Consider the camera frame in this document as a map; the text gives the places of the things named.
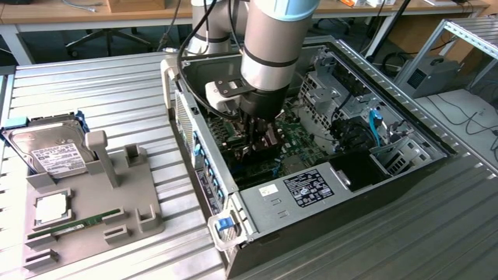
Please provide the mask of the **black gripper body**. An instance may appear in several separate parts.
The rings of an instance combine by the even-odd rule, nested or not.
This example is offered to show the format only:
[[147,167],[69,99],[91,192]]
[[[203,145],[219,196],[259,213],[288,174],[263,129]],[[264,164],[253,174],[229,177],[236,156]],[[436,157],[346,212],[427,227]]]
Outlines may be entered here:
[[240,120],[273,120],[283,108],[287,91],[288,86],[269,91],[248,87],[236,90],[240,97]]

